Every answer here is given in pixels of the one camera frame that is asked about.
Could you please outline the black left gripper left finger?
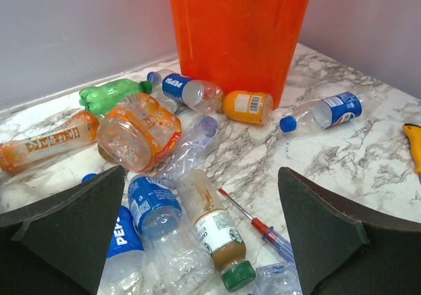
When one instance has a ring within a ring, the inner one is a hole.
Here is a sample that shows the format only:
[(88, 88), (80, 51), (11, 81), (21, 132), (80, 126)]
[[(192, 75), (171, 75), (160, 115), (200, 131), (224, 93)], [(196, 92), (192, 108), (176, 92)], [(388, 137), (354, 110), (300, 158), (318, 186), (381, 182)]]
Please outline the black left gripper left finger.
[(112, 167), (1, 214), (2, 294), (96, 294), (124, 191)]

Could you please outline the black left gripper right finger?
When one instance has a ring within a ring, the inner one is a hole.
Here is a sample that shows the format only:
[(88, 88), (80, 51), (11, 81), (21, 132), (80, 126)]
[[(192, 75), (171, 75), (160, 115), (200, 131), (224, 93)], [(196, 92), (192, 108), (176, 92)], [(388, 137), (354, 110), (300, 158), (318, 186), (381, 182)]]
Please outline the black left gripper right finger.
[(303, 294), (419, 294), (420, 223), (331, 192), (288, 167), (278, 189)]

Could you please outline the Starbucks coffee bottle green cap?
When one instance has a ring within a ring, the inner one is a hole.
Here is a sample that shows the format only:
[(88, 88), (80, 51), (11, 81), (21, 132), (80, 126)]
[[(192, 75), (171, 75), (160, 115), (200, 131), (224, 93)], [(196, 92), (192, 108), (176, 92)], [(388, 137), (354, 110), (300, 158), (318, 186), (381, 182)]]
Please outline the Starbucks coffee bottle green cap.
[(192, 169), (177, 181), (177, 192), (200, 241), (229, 292), (251, 283), (256, 273), (246, 245), (206, 173)]

